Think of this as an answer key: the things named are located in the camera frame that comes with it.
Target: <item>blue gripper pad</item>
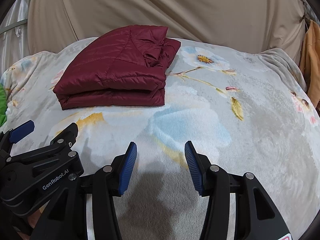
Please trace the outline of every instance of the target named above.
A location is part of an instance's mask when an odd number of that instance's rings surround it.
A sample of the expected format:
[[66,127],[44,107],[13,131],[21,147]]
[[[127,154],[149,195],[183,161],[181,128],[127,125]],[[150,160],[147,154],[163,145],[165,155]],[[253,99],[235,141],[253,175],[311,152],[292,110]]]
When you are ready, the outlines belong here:
[[18,126],[16,129],[14,129],[11,132],[11,135],[9,137],[9,142],[11,143],[17,143],[18,141],[25,138],[28,134],[32,133],[35,129],[35,124],[29,120],[28,122],[25,122],[24,124]]
[[130,143],[127,152],[124,155],[124,158],[125,160],[120,172],[118,187],[118,192],[120,195],[123,195],[124,192],[128,189],[134,163],[137,158],[137,145],[134,142]]
[[186,142],[184,146],[184,154],[186,156],[187,164],[189,167],[189,171],[191,174],[193,185],[195,186],[195,190],[199,192],[199,195],[202,196],[204,193],[203,187],[203,177],[196,161],[196,150],[194,149],[192,142]]

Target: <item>quilted fabric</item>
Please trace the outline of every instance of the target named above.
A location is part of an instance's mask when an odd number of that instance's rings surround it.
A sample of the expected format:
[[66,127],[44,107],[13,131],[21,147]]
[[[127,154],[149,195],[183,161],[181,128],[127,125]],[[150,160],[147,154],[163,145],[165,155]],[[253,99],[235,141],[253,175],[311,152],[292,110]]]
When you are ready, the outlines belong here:
[[164,105],[165,71],[181,45],[167,30],[131,25],[89,44],[53,89],[61,108]]

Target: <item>white curtain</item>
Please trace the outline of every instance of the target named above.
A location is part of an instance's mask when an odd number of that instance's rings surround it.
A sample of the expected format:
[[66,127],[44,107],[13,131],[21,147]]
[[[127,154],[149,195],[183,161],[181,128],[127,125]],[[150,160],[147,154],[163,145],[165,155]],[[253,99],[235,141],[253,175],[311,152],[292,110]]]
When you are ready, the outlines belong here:
[[[16,0],[0,29],[28,18],[30,0]],[[27,24],[0,34],[0,76],[18,60],[29,56]]]

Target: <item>floral blanket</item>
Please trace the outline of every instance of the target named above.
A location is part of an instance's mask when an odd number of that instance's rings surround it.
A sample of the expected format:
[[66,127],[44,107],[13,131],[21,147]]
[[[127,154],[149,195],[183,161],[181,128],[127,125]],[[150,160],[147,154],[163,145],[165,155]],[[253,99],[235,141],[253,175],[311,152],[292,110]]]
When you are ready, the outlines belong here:
[[[281,50],[246,54],[181,41],[167,71],[165,105],[101,106],[62,111],[52,92],[74,57],[95,38],[58,54],[25,57],[2,76],[8,97],[3,130],[31,119],[35,131],[14,145],[14,154],[48,145],[71,122],[90,174],[124,154],[130,141],[138,157],[129,189],[115,198],[123,239],[199,239],[208,198],[195,191],[184,157],[191,140],[199,153],[227,172],[253,172],[284,217],[293,239],[320,208],[319,117],[303,90],[295,63]],[[228,239],[233,239],[231,198]],[[88,197],[89,239],[93,239]]]

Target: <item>ribbed blue pad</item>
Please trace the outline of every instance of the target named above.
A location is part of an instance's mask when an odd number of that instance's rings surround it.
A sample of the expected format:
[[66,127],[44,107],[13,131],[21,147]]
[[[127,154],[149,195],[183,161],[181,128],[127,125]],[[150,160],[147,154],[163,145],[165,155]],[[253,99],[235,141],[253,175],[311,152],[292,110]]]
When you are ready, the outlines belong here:
[[184,146],[184,154],[186,156],[186,160],[188,163],[193,185],[195,186],[195,190],[198,191],[199,195],[201,196],[204,191],[204,188],[202,185],[202,174],[200,172],[200,169],[196,163],[196,159],[188,143],[186,143]]
[[128,189],[129,181],[133,171],[134,163],[137,158],[137,145],[134,143],[129,150],[127,159],[124,162],[123,168],[120,173],[120,182],[118,191],[120,195],[123,195],[124,192]]
[[18,141],[25,138],[28,134],[32,133],[34,129],[35,124],[31,120],[29,120],[28,122],[25,122],[11,132],[9,141],[11,143],[17,143]]

